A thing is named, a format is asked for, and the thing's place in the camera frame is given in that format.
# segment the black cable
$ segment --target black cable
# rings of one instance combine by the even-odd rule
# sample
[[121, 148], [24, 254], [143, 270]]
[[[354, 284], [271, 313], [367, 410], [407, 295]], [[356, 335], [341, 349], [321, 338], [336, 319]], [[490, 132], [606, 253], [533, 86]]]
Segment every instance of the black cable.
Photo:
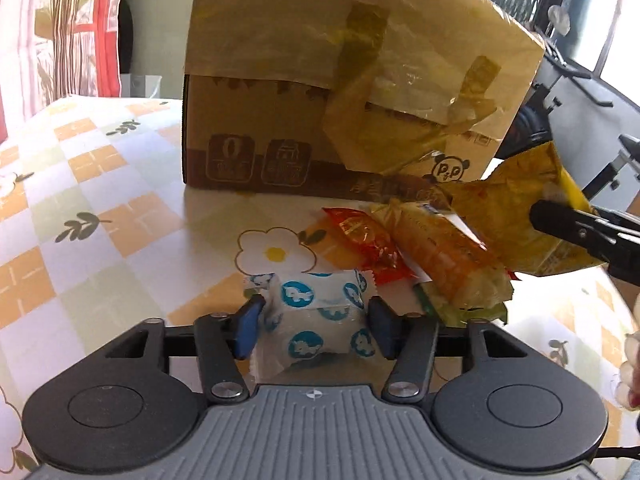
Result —
[[632, 458], [640, 460], [640, 446], [635, 447], [600, 447], [596, 458]]

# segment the tablecloth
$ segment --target tablecloth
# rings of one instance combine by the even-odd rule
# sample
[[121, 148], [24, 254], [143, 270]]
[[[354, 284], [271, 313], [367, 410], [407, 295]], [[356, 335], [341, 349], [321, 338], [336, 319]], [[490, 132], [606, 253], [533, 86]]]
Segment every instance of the tablecloth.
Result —
[[[233, 311], [246, 274], [362, 262], [321, 211], [353, 203], [185, 188], [180, 123], [180, 101], [73, 96], [0, 145], [0, 480], [34, 467], [20, 427], [29, 395], [140, 320]], [[640, 444], [636, 415], [613, 399], [636, 327], [606, 273], [514, 288], [506, 329], [600, 393], [603, 445]], [[380, 292], [401, 314], [419, 310], [408, 283]], [[448, 380], [438, 366], [435, 380]], [[610, 479], [628, 467], [596, 462]]]

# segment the yellow snack wrapper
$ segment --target yellow snack wrapper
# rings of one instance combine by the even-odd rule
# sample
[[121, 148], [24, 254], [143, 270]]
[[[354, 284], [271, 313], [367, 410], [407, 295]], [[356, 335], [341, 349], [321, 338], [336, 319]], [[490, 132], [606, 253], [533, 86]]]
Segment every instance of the yellow snack wrapper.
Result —
[[455, 308], [443, 297], [433, 282], [418, 283], [414, 291], [427, 314], [436, 314], [446, 326], [463, 328], [470, 319], [493, 321], [500, 319], [507, 323], [508, 313], [504, 303], [496, 303], [489, 308], [470, 306]]
[[508, 158], [486, 180], [439, 187], [465, 224], [509, 270], [549, 276], [602, 263], [582, 247], [536, 231], [529, 221], [529, 209], [538, 200], [594, 213], [562, 167], [552, 142]]
[[432, 206], [393, 200], [371, 212], [453, 308], [489, 308], [511, 299], [504, 266]]

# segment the white wall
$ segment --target white wall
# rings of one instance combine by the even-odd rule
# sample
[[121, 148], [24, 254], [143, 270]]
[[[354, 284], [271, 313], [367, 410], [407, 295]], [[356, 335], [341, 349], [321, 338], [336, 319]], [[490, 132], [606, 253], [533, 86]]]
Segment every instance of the white wall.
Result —
[[[546, 60], [538, 71], [538, 81], [553, 81], [555, 72]], [[591, 80], [580, 80], [592, 95], [602, 101], [613, 101], [613, 108], [593, 105], [587, 96], [568, 79], [562, 78], [552, 89], [548, 102], [556, 96], [562, 106], [550, 115], [551, 129], [558, 153], [569, 174], [581, 188], [611, 162], [622, 148], [618, 136], [622, 133], [640, 138], [640, 112]], [[605, 188], [592, 200], [601, 207], [624, 211], [638, 190], [632, 170], [625, 166], [618, 175], [620, 187]]]
[[134, 27], [131, 71], [161, 75], [161, 97], [182, 97], [184, 50], [192, 1], [129, 0]]

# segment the metal screw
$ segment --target metal screw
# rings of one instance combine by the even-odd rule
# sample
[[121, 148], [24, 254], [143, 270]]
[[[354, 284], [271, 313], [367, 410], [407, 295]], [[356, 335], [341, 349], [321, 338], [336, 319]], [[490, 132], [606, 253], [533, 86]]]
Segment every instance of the metal screw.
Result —
[[227, 381], [224, 383], [214, 384], [211, 387], [211, 393], [221, 399], [233, 399], [242, 395], [244, 388], [238, 383]]
[[391, 383], [388, 391], [394, 397], [413, 397], [420, 393], [420, 388], [413, 383], [406, 381], [399, 381], [397, 383]]

